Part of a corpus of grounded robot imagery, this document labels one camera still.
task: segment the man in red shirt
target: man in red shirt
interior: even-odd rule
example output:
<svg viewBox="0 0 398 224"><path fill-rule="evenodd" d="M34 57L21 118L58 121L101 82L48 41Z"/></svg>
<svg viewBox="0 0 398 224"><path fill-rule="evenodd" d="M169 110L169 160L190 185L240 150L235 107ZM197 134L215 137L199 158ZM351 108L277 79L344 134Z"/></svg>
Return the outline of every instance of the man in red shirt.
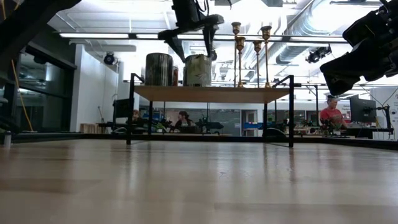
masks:
<svg viewBox="0 0 398 224"><path fill-rule="evenodd" d="M329 120L335 127L335 130L340 130L341 127L347 128L347 124L343 119L340 110L336 109L337 99L334 96L328 96L328 107L323 109L320 113L321 119Z"/></svg>

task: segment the spotlight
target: spotlight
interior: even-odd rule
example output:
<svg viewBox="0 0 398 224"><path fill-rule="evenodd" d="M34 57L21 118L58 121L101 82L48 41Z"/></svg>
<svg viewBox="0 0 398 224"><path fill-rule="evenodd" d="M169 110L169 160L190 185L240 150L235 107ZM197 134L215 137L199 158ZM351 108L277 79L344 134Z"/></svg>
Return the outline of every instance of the spotlight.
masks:
<svg viewBox="0 0 398 224"><path fill-rule="evenodd" d="M104 63L107 65L114 65L118 62L117 58L114 56L114 52L106 53L104 58Z"/></svg>
<svg viewBox="0 0 398 224"><path fill-rule="evenodd" d="M317 63L319 60L331 54L330 45L328 47L319 47L310 52L310 55L305 59L308 63Z"/></svg>

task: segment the red shirt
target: red shirt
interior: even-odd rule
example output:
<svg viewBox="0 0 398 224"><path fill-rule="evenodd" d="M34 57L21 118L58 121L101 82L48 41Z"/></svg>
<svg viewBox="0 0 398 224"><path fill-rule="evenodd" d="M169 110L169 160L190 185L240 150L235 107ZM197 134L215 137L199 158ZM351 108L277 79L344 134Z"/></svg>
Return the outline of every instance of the red shirt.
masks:
<svg viewBox="0 0 398 224"><path fill-rule="evenodd" d="M320 113L321 119L327 119L331 121L336 129L340 129L341 124L343 123L343 115L338 109L328 109L325 108Z"/></svg>

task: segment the fluorescent light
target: fluorescent light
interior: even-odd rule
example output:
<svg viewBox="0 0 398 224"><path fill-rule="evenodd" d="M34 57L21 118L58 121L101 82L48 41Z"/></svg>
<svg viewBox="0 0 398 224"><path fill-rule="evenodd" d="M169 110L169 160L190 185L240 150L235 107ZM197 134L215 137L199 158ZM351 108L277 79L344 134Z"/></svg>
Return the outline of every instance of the fluorescent light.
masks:
<svg viewBox="0 0 398 224"><path fill-rule="evenodd" d="M189 50L206 50L206 46L189 46Z"/></svg>
<svg viewBox="0 0 398 224"><path fill-rule="evenodd" d="M129 34L89 34L89 33L61 33L64 38L87 38L87 39L128 39Z"/></svg>
<svg viewBox="0 0 398 224"><path fill-rule="evenodd" d="M335 42L346 42L346 40L342 37L291 37L290 41L294 42L330 42L330 43L335 43Z"/></svg>
<svg viewBox="0 0 398 224"><path fill-rule="evenodd" d="M234 40L234 35L215 35L214 40Z"/></svg>
<svg viewBox="0 0 398 224"><path fill-rule="evenodd" d="M200 34L180 34L177 36L179 39L195 39L195 40L203 40L203 36Z"/></svg>
<svg viewBox="0 0 398 224"><path fill-rule="evenodd" d="M137 34L138 39L157 39L157 34Z"/></svg>
<svg viewBox="0 0 398 224"><path fill-rule="evenodd" d="M269 38L269 41L281 41L281 40L282 40L282 37L273 37L273 36L271 36Z"/></svg>
<svg viewBox="0 0 398 224"><path fill-rule="evenodd" d="M286 43L288 46L294 46L294 47L327 47L329 46L328 44L317 44L317 43Z"/></svg>

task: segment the person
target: person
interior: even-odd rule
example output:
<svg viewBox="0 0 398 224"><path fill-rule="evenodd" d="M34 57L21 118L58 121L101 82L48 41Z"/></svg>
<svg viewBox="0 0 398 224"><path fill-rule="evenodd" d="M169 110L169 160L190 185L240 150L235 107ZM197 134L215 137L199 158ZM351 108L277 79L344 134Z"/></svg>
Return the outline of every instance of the person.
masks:
<svg viewBox="0 0 398 224"><path fill-rule="evenodd" d="M138 119L140 119L139 110L133 110L132 111L132 120L137 121Z"/></svg>
<svg viewBox="0 0 398 224"><path fill-rule="evenodd" d="M186 111L180 111L178 114L178 121L175 123L174 129L180 129L181 127L194 126L195 123L189 119L189 115Z"/></svg>
<svg viewBox="0 0 398 224"><path fill-rule="evenodd" d="M337 99L334 96L328 96L328 107L323 109L320 113L320 118L322 120L328 120L334 127L335 130L340 130L341 128L347 128L347 124L343 119L343 115L341 114L337 107Z"/></svg>
<svg viewBox="0 0 398 224"><path fill-rule="evenodd" d="M141 116L139 114L139 110L132 111L132 120L131 121L135 125L135 127L141 127L141 128L144 127L145 121L141 118Z"/></svg>

